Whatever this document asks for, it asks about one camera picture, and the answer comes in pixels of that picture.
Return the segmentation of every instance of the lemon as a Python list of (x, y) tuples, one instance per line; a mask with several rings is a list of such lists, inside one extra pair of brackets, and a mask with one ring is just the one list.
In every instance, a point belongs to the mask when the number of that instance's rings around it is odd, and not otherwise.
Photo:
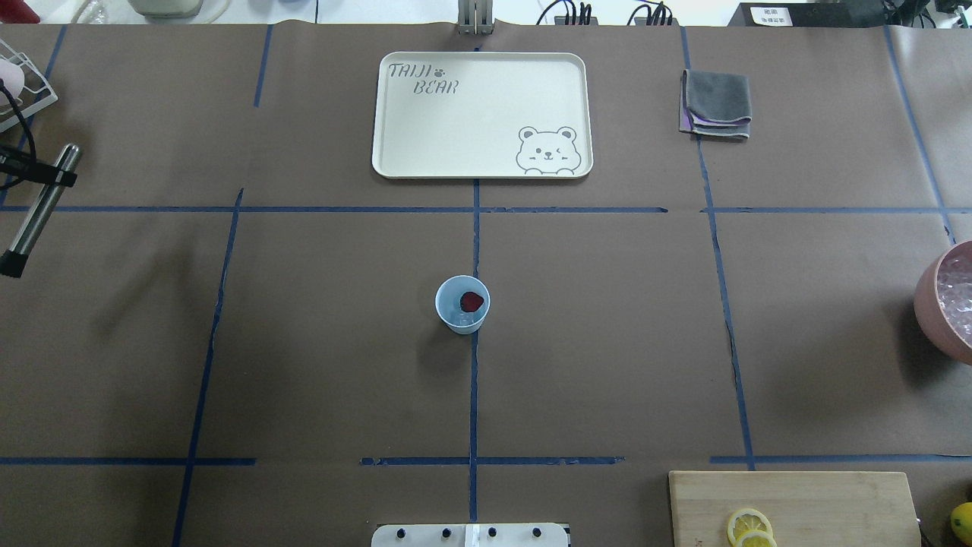
[(962, 503), (952, 510), (952, 531), (962, 543), (972, 547), (972, 502)]
[(777, 547), (777, 540), (761, 529), (751, 529), (739, 536), (733, 547)]
[(739, 547), (736, 545), (737, 541), (742, 538), (743, 534), (751, 530), (765, 531), (771, 539), (773, 538), (773, 527), (770, 526), (770, 520), (766, 518), (766, 515), (751, 507), (740, 509), (729, 517), (729, 526), (726, 529), (726, 535), (729, 536), (729, 543), (733, 547)]

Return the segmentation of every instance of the pink bowl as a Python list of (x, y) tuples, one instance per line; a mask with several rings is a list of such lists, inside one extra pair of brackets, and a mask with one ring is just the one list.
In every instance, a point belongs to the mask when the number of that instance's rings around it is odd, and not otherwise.
[(942, 262), (954, 256), (964, 256), (972, 259), (972, 241), (955, 245), (945, 251), (945, 254), (931, 263), (931, 266), (921, 275), (918, 287), (915, 289), (915, 316), (921, 330), (935, 346), (948, 354), (949, 357), (965, 364), (972, 365), (972, 346), (966, 344), (952, 328), (942, 307), (938, 304), (938, 269)]

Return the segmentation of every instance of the towel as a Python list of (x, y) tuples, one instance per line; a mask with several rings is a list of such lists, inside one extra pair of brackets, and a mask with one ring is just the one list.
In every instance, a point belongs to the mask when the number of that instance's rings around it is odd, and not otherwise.
[(749, 138), (749, 78), (701, 70), (681, 73), (678, 130), (699, 135)]

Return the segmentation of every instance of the dish rack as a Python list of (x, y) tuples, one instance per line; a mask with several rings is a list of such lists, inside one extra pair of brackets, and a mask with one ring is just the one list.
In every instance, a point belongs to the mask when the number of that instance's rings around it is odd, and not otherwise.
[[(51, 84), (48, 83), (48, 79), (34, 66), (34, 63), (31, 62), (27, 55), (14, 51), (3, 40), (0, 40), (0, 55), (14, 65), (19, 66), (24, 72), (23, 91), (17, 97), (17, 106), (21, 107), (20, 112), (23, 113), (24, 118), (30, 118), (57, 101), (57, 93), (54, 92)], [(0, 132), (12, 128), (16, 124), (17, 116), (14, 114), (14, 109), (4, 100), (3, 105), (0, 106)]]

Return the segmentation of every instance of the lemon slice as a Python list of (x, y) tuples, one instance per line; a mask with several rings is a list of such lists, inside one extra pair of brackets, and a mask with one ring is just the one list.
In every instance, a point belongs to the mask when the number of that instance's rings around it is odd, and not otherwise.
[(742, 538), (744, 533), (751, 530), (765, 531), (771, 539), (773, 538), (773, 527), (770, 526), (770, 520), (766, 518), (766, 515), (751, 507), (745, 507), (736, 511), (729, 517), (729, 526), (726, 529), (726, 534), (729, 536), (729, 544), (733, 547), (739, 547), (736, 544), (737, 541)]
[(777, 540), (761, 529), (751, 529), (739, 536), (733, 547), (777, 547)]

